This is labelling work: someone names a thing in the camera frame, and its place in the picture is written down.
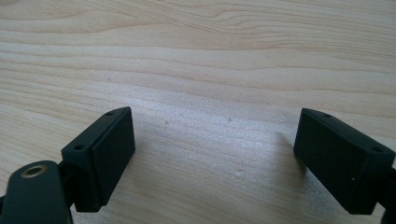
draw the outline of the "black mount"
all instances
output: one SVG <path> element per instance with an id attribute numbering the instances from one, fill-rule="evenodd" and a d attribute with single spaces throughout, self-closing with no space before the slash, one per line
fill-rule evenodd
<path id="1" fill-rule="evenodd" d="M 371 215 L 377 202 L 396 223 L 395 152 L 328 114 L 303 109 L 294 153 L 353 215 Z"/>
<path id="2" fill-rule="evenodd" d="M 134 154 L 130 107 L 105 113 L 62 149 L 63 161 L 37 161 L 11 175 L 0 198 L 0 223 L 73 223 L 78 212 L 98 212 Z"/>

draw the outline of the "small dark spot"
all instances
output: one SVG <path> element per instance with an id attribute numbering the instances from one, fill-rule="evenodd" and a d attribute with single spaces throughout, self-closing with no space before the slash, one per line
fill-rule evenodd
<path id="1" fill-rule="evenodd" d="M 84 148 L 84 145 L 75 146 L 75 150 L 82 150 L 83 148 Z"/>
<path id="2" fill-rule="evenodd" d="M 382 152 L 382 149 L 379 147 L 372 147 L 372 150 L 376 152 Z"/>

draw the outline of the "wooden table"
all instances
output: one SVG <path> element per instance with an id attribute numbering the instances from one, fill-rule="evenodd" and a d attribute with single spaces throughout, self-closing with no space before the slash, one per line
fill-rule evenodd
<path id="1" fill-rule="evenodd" d="M 136 153 L 76 223 L 379 223 L 292 148 L 302 107 L 396 148 L 396 2 L 2 0 L 0 194 L 108 110 Z"/>

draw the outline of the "light wood surface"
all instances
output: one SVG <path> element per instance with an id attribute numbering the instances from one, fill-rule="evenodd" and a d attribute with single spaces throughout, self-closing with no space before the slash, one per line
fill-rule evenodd
<path id="1" fill-rule="evenodd" d="M 108 110 L 136 153 L 76 223 L 379 223 L 292 152 L 302 107 L 396 149 L 396 2 L 0 1 L 0 194 Z"/>

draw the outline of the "black plastic part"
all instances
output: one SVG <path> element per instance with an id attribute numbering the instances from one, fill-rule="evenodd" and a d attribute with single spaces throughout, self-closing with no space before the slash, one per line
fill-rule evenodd
<path id="1" fill-rule="evenodd" d="M 370 215 L 395 153 L 328 114 L 304 108 L 295 155 L 350 213 Z"/>
<path id="2" fill-rule="evenodd" d="M 73 223 L 55 162 L 34 162 L 12 174 L 0 220 L 3 224 Z"/>
<path id="3" fill-rule="evenodd" d="M 107 112 L 62 149 L 64 171 L 76 174 L 78 212 L 98 212 L 107 204 L 133 153 L 130 107 Z"/>
<path id="4" fill-rule="evenodd" d="M 390 169 L 384 179 L 383 188 L 380 190 L 378 202 L 396 217 L 396 170 Z"/>

